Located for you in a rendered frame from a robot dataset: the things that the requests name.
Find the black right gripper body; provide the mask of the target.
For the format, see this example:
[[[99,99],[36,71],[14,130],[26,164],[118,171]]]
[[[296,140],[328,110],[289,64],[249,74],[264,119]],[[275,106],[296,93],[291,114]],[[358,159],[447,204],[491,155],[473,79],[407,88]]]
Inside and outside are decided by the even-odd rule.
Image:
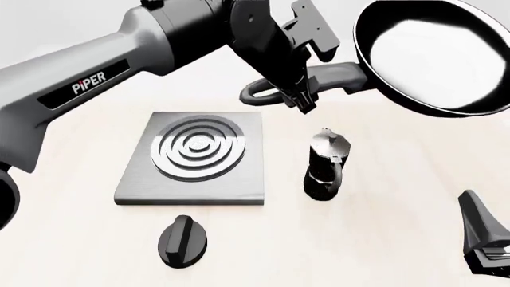
[[[464,259],[472,274],[510,274],[510,240],[465,248]]]

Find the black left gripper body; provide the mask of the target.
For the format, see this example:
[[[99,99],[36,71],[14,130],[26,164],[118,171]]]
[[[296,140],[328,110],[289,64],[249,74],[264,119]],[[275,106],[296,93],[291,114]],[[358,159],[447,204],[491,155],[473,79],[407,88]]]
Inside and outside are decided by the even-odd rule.
[[[229,47],[254,69],[305,69],[308,51],[294,49],[273,18],[231,18]]]

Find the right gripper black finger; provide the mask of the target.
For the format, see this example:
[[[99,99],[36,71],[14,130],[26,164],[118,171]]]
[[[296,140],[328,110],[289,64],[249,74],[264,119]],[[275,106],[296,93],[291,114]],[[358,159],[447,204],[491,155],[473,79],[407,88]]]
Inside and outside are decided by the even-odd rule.
[[[461,193],[458,202],[464,227],[463,250],[510,246],[510,230],[493,217],[474,191]]]

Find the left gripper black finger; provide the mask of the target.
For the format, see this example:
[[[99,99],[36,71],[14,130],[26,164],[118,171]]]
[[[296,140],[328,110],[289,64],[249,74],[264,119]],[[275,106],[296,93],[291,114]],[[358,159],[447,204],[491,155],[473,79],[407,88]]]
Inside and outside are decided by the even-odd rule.
[[[316,104],[318,101],[318,90],[320,87],[320,83],[317,80],[315,76],[311,76],[308,78],[308,91],[309,91],[309,98],[312,104]]]
[[[316,107],[308,84],[307,61],[310,56],[254,54],[256,70],[303,114],[308,114]]]

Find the black frying pan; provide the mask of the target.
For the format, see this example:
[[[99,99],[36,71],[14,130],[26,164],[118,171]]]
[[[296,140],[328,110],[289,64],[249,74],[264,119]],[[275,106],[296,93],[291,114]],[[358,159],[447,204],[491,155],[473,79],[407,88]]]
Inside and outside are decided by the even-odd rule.
[[[419,114],[510,109],[510,30],[462,0],[374,0],[353,27],[357,61],[310,66],[318,94],[377,90]]]

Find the flat grey stove plate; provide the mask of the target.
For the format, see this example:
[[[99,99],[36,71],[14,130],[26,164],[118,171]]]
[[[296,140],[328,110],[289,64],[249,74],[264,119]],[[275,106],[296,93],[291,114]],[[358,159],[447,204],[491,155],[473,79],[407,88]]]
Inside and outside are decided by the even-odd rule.
[[[263,205],[259,112],[153,112],[116,205]]]

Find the round black stove knob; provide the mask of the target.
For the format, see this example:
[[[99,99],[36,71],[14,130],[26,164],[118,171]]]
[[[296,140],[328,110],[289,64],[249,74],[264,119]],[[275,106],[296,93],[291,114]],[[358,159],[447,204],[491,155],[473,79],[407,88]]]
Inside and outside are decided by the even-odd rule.
[[[161,233],[157,250],[165,265],[184,269],[201,260],[207,244],[203,226],[192,217],[181,214]]]

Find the black and silver moka pot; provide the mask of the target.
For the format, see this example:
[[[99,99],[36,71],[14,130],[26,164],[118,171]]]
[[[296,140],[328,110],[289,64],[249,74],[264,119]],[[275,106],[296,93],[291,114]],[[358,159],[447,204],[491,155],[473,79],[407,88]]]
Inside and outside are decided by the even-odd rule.
[[[304,192],[310,198],[329,201],[338,194],[350,150],[348,140],[329,128],[322,128],[312,137],[304,176]]]

